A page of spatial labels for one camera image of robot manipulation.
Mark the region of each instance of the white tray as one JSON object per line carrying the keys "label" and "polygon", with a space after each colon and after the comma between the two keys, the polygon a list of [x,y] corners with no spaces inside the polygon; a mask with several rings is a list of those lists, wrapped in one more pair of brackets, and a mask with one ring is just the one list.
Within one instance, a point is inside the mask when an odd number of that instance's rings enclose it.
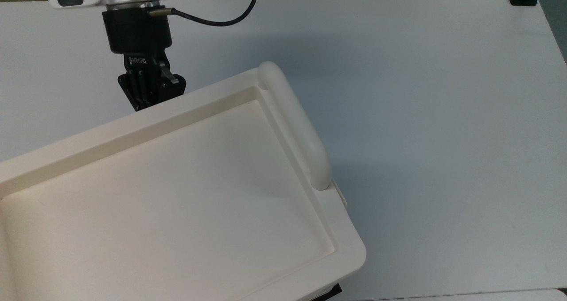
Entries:
{"label": "white tray", "polygon": [[3,301],[303,301],[366,258],[271,62],[0,163],[0,198]]}

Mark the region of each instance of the tray handle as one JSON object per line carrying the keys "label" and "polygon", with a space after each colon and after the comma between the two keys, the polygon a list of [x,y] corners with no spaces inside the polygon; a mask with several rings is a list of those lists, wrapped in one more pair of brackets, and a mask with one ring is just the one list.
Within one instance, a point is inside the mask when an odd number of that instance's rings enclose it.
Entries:
{"label": "tray handle", "polygon": [[311,172],[311,186],[325,190],[332,178],[329,157],[284,73],[275,63],[264,62],[258,68],[258,86],[272,94],[290,127]]}

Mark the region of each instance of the black cable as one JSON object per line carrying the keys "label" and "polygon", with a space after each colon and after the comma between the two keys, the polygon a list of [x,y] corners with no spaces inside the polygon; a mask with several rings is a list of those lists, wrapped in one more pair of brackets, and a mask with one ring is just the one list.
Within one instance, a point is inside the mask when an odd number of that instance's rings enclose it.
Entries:
{"label": "black cable", "polygon": [[212,25],[213,27],[228,27],[229,25],[237,24],[240,21],[244,20],[250,14],[250,12],[252,11],[255,4],[256,4],[256,0],[252,0],[250,2],[249,7],[246,8],[246,11],[244,13],[242,13],[239,17],[237,17],[236,19],[230,20],[230,21],[223,21],[223,22],[201,19],[200,17],[192,16],[188,13],[178,11],[175,8],[168,9],[168,10],[170,10],[171,14],[173,14],[173,15],[184,17],[185,19],[189,19],[191,21],[195,21],[195,22],[198,22],[198,23],[201,23],[201,24]]}

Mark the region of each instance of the white tabletop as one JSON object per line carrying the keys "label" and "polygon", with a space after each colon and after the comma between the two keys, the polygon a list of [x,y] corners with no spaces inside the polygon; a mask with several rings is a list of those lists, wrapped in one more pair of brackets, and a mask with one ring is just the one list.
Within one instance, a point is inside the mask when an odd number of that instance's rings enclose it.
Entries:
{"label": "white tabletop", "polygon": [[544,289],[537,291],[448,295],[445,297],[419,297],[411,301],[567,301],[567,296],[556,289]]}
{"label": "white tabletop", "polygon": [[[0,160],[133,112],[102,9],[0,10]],[[567,286],[567,68],[539,6],[259,0],[234,27],[170,25],[187,91],[265,60],[288,76],[367,248],[338,300]]]}

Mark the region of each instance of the robotic arm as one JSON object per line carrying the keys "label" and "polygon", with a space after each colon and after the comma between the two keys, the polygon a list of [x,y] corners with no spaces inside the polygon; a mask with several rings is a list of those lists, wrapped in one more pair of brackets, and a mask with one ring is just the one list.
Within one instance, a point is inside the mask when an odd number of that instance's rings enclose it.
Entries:
{"label": "robotic arm", "polygon": [[167,15],[178,15],[217,27],[242,21],[248,9],[231,21],[204,20],[159,4],[160,0],[49,0],[54,8],[106,6],[103,20],[111,51],[124,55],[126,73],[118,77],[122,91],[136,111],[184,93],[186,81],[170,71],[165,49],[172,45]]}

